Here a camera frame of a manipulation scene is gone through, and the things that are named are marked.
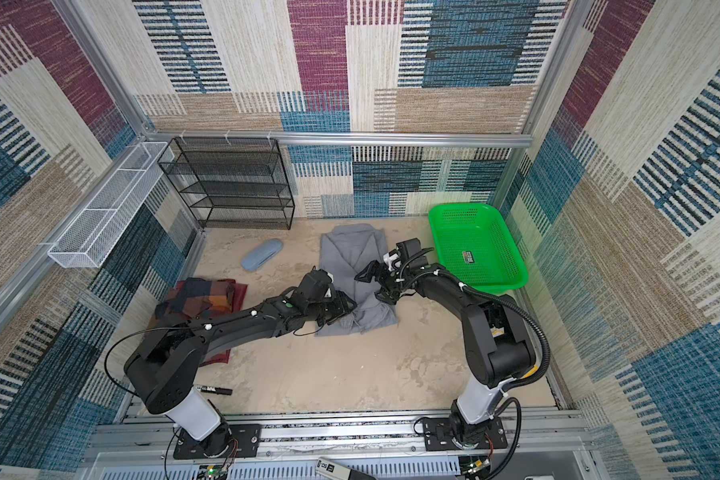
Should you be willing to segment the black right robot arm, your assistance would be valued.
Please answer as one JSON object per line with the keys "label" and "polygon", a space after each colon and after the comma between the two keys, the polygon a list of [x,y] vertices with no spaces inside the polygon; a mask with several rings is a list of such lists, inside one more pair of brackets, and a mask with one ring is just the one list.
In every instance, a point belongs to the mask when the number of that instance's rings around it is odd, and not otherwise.
{"label": "black right robot arm", "polygon": [[445,307],[461,324],[470,378],[453,401],[448,441],[474,449],[483,441],[503,448],[501,415],[514,399],[510,392],[542,379],[551,360],[538,322],[508,295],[479,291],[439,263],[431,263],[417,238],[373,260],[355,280],[376,283],[375,296],[394,305],[408,293]]}

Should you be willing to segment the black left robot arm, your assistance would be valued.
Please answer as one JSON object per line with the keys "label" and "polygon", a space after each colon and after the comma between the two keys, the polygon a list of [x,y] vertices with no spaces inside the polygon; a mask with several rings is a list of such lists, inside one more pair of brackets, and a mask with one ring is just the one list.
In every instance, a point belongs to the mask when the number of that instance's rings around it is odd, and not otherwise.
{"label": "black left robot arm", "polygon": [[338,290],[332,276],[312,269],[300,284],[238,312],[212,319],[171,314],[144,332],[124,373],[148,412],[179,427],[177,459],[229,458],[240,446],[219,410],[195,387],[202,363],[256,340],[277,338],[314,321],[318,327],[352,313],[357,303]]}

